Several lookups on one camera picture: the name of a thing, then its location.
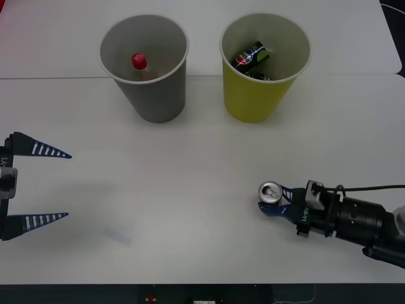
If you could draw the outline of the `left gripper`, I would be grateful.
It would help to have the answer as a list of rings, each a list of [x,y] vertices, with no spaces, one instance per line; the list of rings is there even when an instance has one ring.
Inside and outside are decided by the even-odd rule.
[[[14,155],[72,159],[68,153],[21,132],[12,133],[1,146],[1,240],[9,241],[68,216],[68,213],[8,215],[15,197]]]

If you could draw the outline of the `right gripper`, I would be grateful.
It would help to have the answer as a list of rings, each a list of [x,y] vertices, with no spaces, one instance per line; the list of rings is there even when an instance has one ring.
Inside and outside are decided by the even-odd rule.
[[[259,202],[259,209],[269,217],[283,217],[296,225],[297,234],[311,230],[330,237],[337,233],[340,221],[340,189],[289,188],[281,185],[282,203]]]

